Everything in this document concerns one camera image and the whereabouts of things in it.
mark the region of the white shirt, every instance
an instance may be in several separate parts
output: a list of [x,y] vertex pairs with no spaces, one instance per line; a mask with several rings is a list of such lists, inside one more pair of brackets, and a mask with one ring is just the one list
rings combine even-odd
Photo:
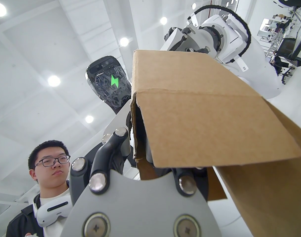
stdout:
[[[41,201],[41,206],[56,199],[56,198],[59,198],[61,196],[65,196],[65,195],[70,195],[69,193],[69,188],[61,193],[60,195],[57,195],[55,197],[51,197],[51,198],[40,198],[40,201]],[[33,211],[34,211],[34,215],[36,217],[36,212],[37,212],[37,208],[35,206],[33,206]],[[44,234],[44,237],[60,237],[60,234],[62,232],[62,229],[64,227],[64,223],[66,222],[67,218],[65,217],[58,217],[57,221],[54,222],[53,224],[47,226],[47,227],[44,227],[43,228],[43,234]]]

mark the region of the label sticker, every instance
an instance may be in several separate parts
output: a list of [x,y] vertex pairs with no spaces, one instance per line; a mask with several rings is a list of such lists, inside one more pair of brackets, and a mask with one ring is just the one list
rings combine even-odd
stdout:
[[241,68],[242,72],[245,72],[246,70],[249,69],[241,57],[236,56],[236,57],[234,57],[234,60],[235,60],[235,62],[237,62],[238,66]]

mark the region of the green lightning bolt icon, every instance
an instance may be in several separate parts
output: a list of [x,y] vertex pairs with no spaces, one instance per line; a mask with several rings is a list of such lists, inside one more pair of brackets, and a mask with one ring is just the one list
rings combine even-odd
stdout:
[[111,86],[115,84],[117,88],[119,88],[119,78],[114,78],[113,75],[111,75]]

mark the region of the metal plate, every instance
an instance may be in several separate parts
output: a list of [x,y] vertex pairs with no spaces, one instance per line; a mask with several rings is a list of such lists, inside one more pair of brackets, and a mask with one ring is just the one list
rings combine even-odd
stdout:
[[195,218],[201,236],[221,237],[215,218],[197,191],[183,197],[172,173],[155,180],[135,181],[111,171],[108,191],[94,195],[88,186],[70,212],[60,237],[83,236],[84,222],[97,212],[110,220],[109,237],[174,236],[175,221],[184,214]]

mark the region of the ceiling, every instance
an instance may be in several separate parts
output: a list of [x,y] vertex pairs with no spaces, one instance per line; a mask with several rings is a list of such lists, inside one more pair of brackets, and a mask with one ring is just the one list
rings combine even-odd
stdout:
[[[129,78],[136,49],[158,50],[170,27],[184,27],[203,4],[223,0],[0,0],[0,236],[37,193],[27,158],[38,144],[63,141],[85,155],[114,117],[85,79],[94,60],[113,55]],[[202,23],[214,10],[199,16]],[[167,18],[162,25],[160,19]],[[129,39],[126,47],[119,40]],[[56,75],[61,84],[50,87]],[[87,123],[85,117],[94,117]],[[135,171],[126,168],[134,177]]]

